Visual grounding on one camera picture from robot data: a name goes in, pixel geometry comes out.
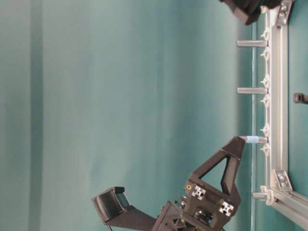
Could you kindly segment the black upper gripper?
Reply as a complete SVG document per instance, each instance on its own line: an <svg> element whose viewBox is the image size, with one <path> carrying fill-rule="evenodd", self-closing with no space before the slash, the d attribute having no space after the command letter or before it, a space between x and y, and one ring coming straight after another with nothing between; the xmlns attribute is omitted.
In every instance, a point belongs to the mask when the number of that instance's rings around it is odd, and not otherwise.
<svg viewBox="0 0 308 231"><path fill-rule="evenodd" d="M256 22L262 12L274 13L271 25L286 25L294 0L221 0L245 25Z"/></svg>

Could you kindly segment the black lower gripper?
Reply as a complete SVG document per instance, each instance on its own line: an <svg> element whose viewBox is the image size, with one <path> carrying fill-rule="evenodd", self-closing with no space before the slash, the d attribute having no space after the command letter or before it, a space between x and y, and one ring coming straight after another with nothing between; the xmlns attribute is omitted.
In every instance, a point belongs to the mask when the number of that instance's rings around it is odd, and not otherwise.
<svg viewBox="0 0 308 231"><path fill-rule="evenodd" d="M153 231L222 231L235 215L241 202L235 178L245 140L235 136L217 153L194 170L185 186L181 204L167 202ZM202 180L220 162L226 160L221 190Z"/></svg>

